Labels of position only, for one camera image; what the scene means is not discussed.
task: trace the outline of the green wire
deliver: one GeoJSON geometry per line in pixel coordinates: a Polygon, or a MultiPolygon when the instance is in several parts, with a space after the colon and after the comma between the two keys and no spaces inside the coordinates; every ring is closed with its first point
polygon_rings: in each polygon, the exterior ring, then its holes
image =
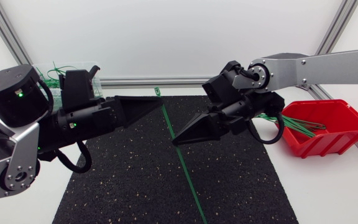
{"type": "MultiPolygon", "coordinates": [[[[266,119],[267,121],[277,123],[277,118],[269,117],[266,114],[260,114],[256,116],[256,118],[263,118],[266,119]]],[[[300,119],[290,118],[284,115],[283,115],[283,119],[286,127],[298,131],[299,133],[302,133],[308,136],[309,138],[316,136],[315,133],[313,133],[313,131],[316,131],[318,129],[326,129],[325,125],[319,123],[303,121],[300,119]]]]}
{"type": "MultiPolygon", "coordinates": [[[[155,94],[156,94],[157,96],[161,97],[160,88],[159,88],[159,87],[155,87],[154,90],[155,90],[155,94]]],[[[171,137],[172,137],[172,139],[174,139],[174,138],[175,138],[175,133],[173,132],[173,128],[172,128],[171,122],[170,122],[169,117],[168,117],[167,109],[165,109],[165,105],[164,105],[164,104],[161,106],[161,108],[162,108],[162,113],[164,114],[165,120],[167,121],[168,129],[169,129],[169,132],[171,133],[171,137]]],[[[193,193],[194,199],[196,200],[196,204],[197,204],[198,210],[200,211],[200,214],[201,214],[201,217],[202,217],[202,219],[203,219],[203,221],[204,221],[204,224],[207,224],[206,219],[205,219],[205,216],[204,216],[203,209],[201,208],[201,204],[200,204],[200,202],[198,201],[198,197],[197,197],[197,194],[196,194],[196,190],[195,190],[194,187],[193,187],[193,183],[191,183],[190,174],[189,174],[188,171],[187,171],[186,164],[185,164],[185,160],[183,159],[183,156],[182,156],[182,154],[181,154],[181,150],[180,150],[180,148],[179,148],[178,146],[175,146],[175,148],[176,148],[176,150],[177,150],[177,153],[178,153],[178,156],[179,156],[179,160],[180,160],[181,166],[183,167],[183,170],[185,171],[185,175],[186,175],[186,178],[187,178],[187,182],[189,183],[191,192],[193,193]]]]}
{"type": "MultiPolygon", "coordinates": [[[[49,88],[60,88],[60,81],[59,79],[56,79],[54,77],[51,77],[49,75],[50,72],[56,72],[56,74],[59,75],[66,75],[66,71],[62,70],[63,68],[75,68],[78,69],[74,66],[70,66],[70,65],[66,65],[66,66],[62,66],[62,67],[56,67],[55,62],[53,62],[53,69],[48,70],[47,71],[47,76],[48,78],[45,78],[43,73],[38,69],[38,67],[36,67],[36,69],[38,70],[38,72],[40,73],[40,78],[42,79],[42,81],[45,82],[45,84],[49,87],[49,88]]],[[[99,90],[98,86],[96,85],[95,79],[92,80],[92,84],[94,87],[96,87],[96,89],[94,89],[94,93],[95,96],[102,96],[101,91],[99,90]]]]}

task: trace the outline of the red storage bin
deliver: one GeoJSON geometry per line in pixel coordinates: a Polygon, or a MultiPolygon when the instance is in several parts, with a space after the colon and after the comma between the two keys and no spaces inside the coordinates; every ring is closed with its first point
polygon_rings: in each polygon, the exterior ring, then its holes
{"type": "Polygon", "coordinates": [[[313,138],[285,127],[283,137],[296,156],[343,154],[358,141],[358,112],[343,100],[295,101],[283,115],[326,126],[313,138]]]}

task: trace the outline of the bundle of green wires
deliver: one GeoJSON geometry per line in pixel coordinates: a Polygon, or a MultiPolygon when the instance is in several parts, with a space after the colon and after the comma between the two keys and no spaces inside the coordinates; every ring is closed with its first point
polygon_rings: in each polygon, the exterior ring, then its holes
{"type": "Polygon", "coordinates": [[[60,83],[59,83],[59,79],[53,78],[49,75],[50,72],[56,72],[56,74],[59,75],[66,75],[66,71],[63,71],[63,68],[75,68],[74,66],[62,66],[57,68],[55,65],[55,62],[53,62],[53,69],[49,70],[47,72],[47,76],[48,78],[45,78],[43,73],[37,68],[38,72],[40,73],[40,78],[42,79],[42,81],[45,82],[45,84],[47,84],[47,86],[49,88],[60,88],[60,83]]]}
{"type": "MultiPolygon", "coordinates": [[[[267,121],[277,123],[276,117],[269,117],[266,114],[260,114],[256,116],[256,118],[263,118],[266,119],[267,121]]],[[[326,129],[325,125],[319,123],[303,121],[300,119],[290,118],[284,115],[283,115],[283,119],[284,119],[284,125],[286,127],[298,131],[299,133],[302,133],[308,136],[309,138],[316,136],[316,134],[313,132],[317,131],[318,129],[326,129]]]]}

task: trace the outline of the transparent box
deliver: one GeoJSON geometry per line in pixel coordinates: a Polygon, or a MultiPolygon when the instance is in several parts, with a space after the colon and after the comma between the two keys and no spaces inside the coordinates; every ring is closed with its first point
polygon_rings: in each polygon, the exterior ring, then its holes
{"type": "MultiPolygon", "coordinates": [[[[59,68],[60,71],[66,72],[68,70],[82,70],[85,69],[90,71],[94,65],[98,65],[97,62],[69,62],[69,63],[40,63],[34,64],[33,67],[38,72],[43,80],[49,87],[53,96],[53,110],[58,110],[62,107],[62,97],[60,94],[60,87],[58,82],[58,71],[56,68],[59,68]]],[[[93,93],[95,98],[103,97],[102,86],[99,79],[98,71],[92,79],[93,93]]],[[[42,93],[47,97],[45,91],[41,88],[42,93]]]]}

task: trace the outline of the speckled black mat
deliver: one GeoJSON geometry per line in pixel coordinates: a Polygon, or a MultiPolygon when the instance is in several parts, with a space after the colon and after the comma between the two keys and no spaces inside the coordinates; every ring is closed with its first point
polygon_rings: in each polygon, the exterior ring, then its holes
{"type": "MultiPolygon", "coordinates": [[[[175,132],[209,103],[163,99],[175,132]]],[[[203,222],[162,110],[86,144],[92,169],[72,175],[54,223],[203,222]]],[[[247,131],[181,150],[208,223],[298,223],[265,148],[247,131]]]]}

